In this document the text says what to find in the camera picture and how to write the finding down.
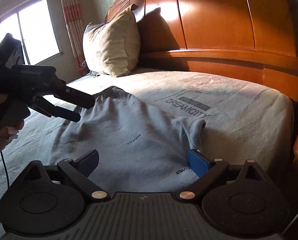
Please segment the grey pyjama trousers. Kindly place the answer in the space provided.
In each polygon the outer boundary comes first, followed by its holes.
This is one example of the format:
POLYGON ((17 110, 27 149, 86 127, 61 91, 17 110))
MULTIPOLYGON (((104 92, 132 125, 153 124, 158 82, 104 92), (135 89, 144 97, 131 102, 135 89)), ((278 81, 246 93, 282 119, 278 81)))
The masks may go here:
POLYGON ((201 148, 201 118, 174 116, 118 87, 95 95, 93 108, 76 107, 79 122, 65 121, 50 164, 95 149, 99 165, 89 179, 108 193, 179 191, 197 180, 187 154, 201 148))

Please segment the window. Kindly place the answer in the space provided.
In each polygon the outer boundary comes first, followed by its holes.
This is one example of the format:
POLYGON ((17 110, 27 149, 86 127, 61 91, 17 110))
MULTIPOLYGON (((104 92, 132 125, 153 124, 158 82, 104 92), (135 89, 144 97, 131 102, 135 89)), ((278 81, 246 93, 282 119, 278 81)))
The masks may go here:
POLYGON ((0 43, 7 33, 20 40, 26 64, 42 64, 63 54, 48 0, 27 0, 0 16, 0 43))

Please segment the beige pillow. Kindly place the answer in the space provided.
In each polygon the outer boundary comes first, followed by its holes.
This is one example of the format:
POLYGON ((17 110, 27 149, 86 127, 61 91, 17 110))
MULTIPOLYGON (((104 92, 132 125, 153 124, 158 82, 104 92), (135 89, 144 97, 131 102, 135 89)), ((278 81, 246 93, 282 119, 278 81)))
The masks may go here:
POLYGON ((109 22, 86 26, 82 43, 90 71, 120 77, 136 68, 141 48, 137 8, 132 4, 109 22))

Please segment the pink striped right curtain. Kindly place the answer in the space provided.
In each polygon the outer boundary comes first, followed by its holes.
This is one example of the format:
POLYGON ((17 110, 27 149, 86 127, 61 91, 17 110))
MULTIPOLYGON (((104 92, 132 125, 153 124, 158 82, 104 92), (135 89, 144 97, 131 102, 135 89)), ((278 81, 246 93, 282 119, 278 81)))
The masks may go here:
POLYGON ((78 0, 61 0, 61 5, 77 71, 81 76, 87 75, 89 69, 83 65, 85 61, 82 46, 84 29, 80 3, 78 0))

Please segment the orange wooden headboard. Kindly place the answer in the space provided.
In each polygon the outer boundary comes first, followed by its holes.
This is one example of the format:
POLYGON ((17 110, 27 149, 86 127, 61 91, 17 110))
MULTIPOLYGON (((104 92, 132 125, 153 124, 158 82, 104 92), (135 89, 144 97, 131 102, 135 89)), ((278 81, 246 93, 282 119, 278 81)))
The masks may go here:
POLYGON ((170 114, 207 122, 203 149, 274 180, 293 166, 298 121, 298 12, 293 0, 115 0, 136 4, 137 75, 116 84, 170 114))

